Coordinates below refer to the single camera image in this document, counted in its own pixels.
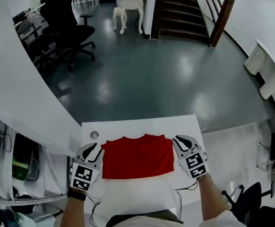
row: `staircase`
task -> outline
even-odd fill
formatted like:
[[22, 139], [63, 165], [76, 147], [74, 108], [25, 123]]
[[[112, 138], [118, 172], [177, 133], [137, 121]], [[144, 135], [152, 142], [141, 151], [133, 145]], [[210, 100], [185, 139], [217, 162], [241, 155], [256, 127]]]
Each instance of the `staircase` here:
[[197, 0], [163, 0], [159, 35], [194, 39], [209, 44], [209, 35]]

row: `cable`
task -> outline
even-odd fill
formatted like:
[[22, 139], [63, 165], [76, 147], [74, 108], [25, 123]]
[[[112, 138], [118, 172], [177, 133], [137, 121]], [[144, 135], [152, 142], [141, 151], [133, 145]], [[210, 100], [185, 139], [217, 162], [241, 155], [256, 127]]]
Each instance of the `cable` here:
[[185, 187], [185, 188], [179, 188], [179, 189], [175, 189], [175, 191], [177, 192], [178, 196], [179, 196], [179, 213], [178, 213], [178, 219], [181, 219], [181, 209], [182, 209], [182, 201], [181, 201], [181, 194], [179, 193], [180, 190], [195, 190], [198, 187], [198, 181], [196, 181], [195, 183], [193, 183], [191, 186], [189, 187]]
[[86, 193], [87, 197], [90, 199], [90, 201], [94, 204], [94, 207], [92, 208], [92, 212], [91, 212], [91, 215], [90, 215], [90, 218], [89, 218], [89, 223], [93, 226], [93, 227], [98, 227], [96, 224], [95, 224], [95, 221], [94, 221], [94, 212], [95, 212], [95, 208], [96, 206], [98, 206], [101, 202], [96, 202], [95, 200], [93, 200], [92, 198], [94, 199], [98, 199], [98, 201], [100, 200], [99, 198], [96, 198], [96, 197], [93, 197], [91, 196], [90, 194]]
[[[4, 138], [3, 138], [3, 149], [5, 149], [5, 151], [6, 152], [8, 152], [8, 153], [10, 153], [11, 152], [11, 145], [12, 145], [12, 143], [11, 143], [11, 137], [9, 136], [9, 134], [7, 134], [6, 132], [7, 132], [7, 129], [8, 129], [8, 126], [7, 125], [5, 125], [4, 126], [4, 134], [3, 134], [3, 136], [4, 136]], [[10, 150], [8, 151], [8, 150], [6, 150], [6, 148], [5, 148], [5, 136], [8, 136], [9, 137], [9, 139], [10, 139]]]

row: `red cloth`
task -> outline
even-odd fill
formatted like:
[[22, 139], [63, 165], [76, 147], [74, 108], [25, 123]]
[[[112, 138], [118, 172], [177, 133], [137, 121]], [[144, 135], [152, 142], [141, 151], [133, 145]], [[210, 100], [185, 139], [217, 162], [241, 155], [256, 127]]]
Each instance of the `red cloth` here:
[[103, 178], [133, 179], [158, 176], [174, 170], [172, 140], [145, 134], [138, 139], [123, 137], [102, 145]]

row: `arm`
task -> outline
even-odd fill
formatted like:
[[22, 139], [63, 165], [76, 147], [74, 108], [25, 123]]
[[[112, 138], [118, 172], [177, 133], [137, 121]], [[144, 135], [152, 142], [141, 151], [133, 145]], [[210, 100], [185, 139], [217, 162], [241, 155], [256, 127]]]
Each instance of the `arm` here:
[[[73, 188], [73, 191], [85, 193], [78, 189]], [[69, 198], [60, 227], [84, 227], [84, 201]]]
[[198, 183], [204, 221], [215, 218], [225, 210], [229, 210], [209, 174], [201, 176]]

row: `white stool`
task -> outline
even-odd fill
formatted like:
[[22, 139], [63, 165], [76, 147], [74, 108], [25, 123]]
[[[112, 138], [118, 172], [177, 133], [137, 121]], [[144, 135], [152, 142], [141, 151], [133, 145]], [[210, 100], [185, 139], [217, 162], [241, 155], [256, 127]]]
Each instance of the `white stool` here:
[[125, 10], [124, 8], [117, 7], [117, 8], [115, 8], [114, 11], [113, 11], [114, 29], [117, 29], [117, 16], [120, 16], [121, 23], [123, 23], [124, 20], [122, 19], [122, 14], [123, 14], [124, 19], [125, 19], [125, 24], [124, 24], [124, 26], [123, 26], [123, 24], [122, 24], [122, 28], [123, 28], [123, 27], [124, 27], [124, 28], [127, 28], [127, 27], [126, 27], [126, 23], [127, 23], [127, 12], [126, 12], [126, 10]]

